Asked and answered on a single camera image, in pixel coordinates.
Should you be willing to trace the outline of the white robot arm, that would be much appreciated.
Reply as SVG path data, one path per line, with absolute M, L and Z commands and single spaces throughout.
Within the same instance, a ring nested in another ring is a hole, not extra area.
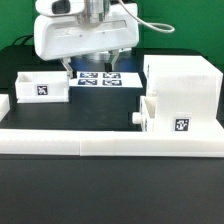
M 39 16 L 34 23 L 36 54 L 43 60 L 59 59 L 70 77 L 74 56 L 107 52 L 104 68 L 114 69 L 119 51 L 139 41 L 137 5 L 110 0 L 36 0 Z

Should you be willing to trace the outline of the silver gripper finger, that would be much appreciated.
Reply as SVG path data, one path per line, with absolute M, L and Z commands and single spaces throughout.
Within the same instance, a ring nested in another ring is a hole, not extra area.
M 68 77 L 70 79 L 73 79 L 76 77 L 76 72 L 71 67 L 70 62 L 71 62 L 71 59 L 69 57 L 61 59 L 61 63 L 63 65 L 63 67 L 66 69 Z
M 112 50 L 112 51 L 109 52 L 109 58 L 104 63 L 104 68 L 105 68 L 105 71 L 107 73 L 110 73 L 114 70 L 114 66 L 115 66 L 115 63 L 116 63 L 118 57 L 119 57 L 119 51 L 118 50 Z

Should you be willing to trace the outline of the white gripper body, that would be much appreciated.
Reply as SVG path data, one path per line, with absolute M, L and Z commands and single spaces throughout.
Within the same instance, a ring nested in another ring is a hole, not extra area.
M 85 3 L 84 10 L 74 15 L 45 16 L 37 11 L 36 54 L 55 60 L 135 47 L 139 28 L 131 13 L 137 15 L 137 11 L 136 3 Z

